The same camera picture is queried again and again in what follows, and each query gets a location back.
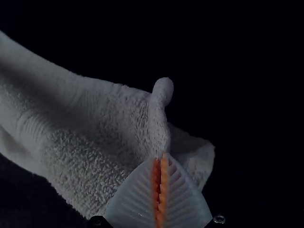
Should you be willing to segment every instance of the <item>dark fabric surface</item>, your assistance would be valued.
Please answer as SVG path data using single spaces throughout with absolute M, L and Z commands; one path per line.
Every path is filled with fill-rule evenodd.
M 267 28 L 216 10 L 203 19 L 185 9 L 160 16 L 51 1 L 13 1 L 1 10 L 3 32 L 74 73 L 149 92 L 158 78 L 170 77 L 168 120 L 216 146 L 203 194 L 211 213 L 226 217 L 226 227 L 264 227 L 303 205 L 287 168 L 297 161 L 283 149 L 293 121 L 287 113 L 298 113 L 289 99 L 291 71 L 278 61 Z M 0 157 L 0 227 L 82 222 L 45 179 Z

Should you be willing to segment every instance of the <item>orange serrated edge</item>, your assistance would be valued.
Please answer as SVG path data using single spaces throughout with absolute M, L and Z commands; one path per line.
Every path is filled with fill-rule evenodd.
M 168 197 L 168 157 L 164 153 L 159 161 L 155 159 L 152 167 L 152 201 L 156 228 L 162 228 Z

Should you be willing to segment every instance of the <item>white towel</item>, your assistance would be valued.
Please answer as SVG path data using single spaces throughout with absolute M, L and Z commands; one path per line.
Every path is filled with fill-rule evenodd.
M 73 74 L 0 31 L 0 153 L 86 218 L 102 215 L 130 172 L 163 152 L 202 190 L 214 146 L 167 122 L 172 93 L 168 78 L 148 93 Z

